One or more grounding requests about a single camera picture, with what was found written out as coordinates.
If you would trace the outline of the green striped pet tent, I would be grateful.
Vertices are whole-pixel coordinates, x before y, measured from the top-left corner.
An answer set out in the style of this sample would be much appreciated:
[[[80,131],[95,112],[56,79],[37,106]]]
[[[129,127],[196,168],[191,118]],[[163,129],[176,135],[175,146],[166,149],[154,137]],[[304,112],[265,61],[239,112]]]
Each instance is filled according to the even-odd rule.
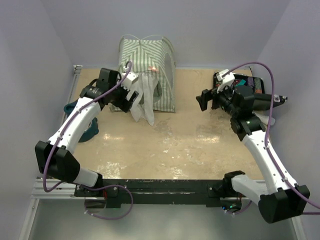
[[[138,122],[145,119],[149,125],[155,123],[155,111],[175,113],[175,50],[170,40],[161,35],[150,35],[138,38],[125,34],[119,42],[118,69],[122,71],[127,61],[132,62],[131,70],[138,74],[138,80],[130,91],[137,91],[130,113]],[[156,67],[159,72],[151,72],[148,67]],[[153,103],[153,93],[157,82],[162,87],[161,99]]]

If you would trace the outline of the green checked cushion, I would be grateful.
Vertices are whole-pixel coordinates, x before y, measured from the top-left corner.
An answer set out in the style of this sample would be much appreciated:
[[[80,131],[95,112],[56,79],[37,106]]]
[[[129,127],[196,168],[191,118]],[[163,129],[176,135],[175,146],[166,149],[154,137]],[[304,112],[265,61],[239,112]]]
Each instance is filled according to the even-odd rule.
[[[154,87],[154,90],[153,90],[153,103],[154,104],[161,99],[162,94],[163,94],[162,85],[161,85],[161,82],[158,81]]]

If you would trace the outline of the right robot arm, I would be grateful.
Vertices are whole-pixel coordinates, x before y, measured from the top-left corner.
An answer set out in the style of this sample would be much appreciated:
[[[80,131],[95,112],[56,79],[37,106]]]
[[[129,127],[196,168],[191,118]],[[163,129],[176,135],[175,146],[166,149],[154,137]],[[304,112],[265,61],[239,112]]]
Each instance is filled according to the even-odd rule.
[[[220,197],[241,194],[258,206],[263,219],[271,224],[303,214],[310,197],[306,185],[299,185],[288,173],[266,135],[262,121],[253,113],[255,102],[270,103],[269,94],[254,93],[249,86],[229,86],[218,91],[205,89],[195,98],[202,111],[212,101],[212,109],[221,108],[230,115],[230,125],[239,140],[249,150],[264,178],[264,184],[250,179],[242,171],[225,174],[213,190]]]

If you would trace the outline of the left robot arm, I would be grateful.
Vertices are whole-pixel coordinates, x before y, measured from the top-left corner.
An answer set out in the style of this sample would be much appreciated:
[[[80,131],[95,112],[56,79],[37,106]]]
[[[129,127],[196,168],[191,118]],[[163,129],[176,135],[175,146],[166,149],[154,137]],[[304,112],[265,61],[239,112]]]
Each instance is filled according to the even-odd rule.
[[[112,104],[125,113],[131,109],[139,95],[131,90],[137,80],[138,74],[130,66],[126,66],[123,73],[102,68],[99,77],[82,89],[74,109],[59,130],[47,141],[36,144],[40,173],[62,182],[84,185],[92,196],[99,196],[104,190],[102,175],[82,168],[73,154],[82,135],[93,126],[92,121],[106,105]]]

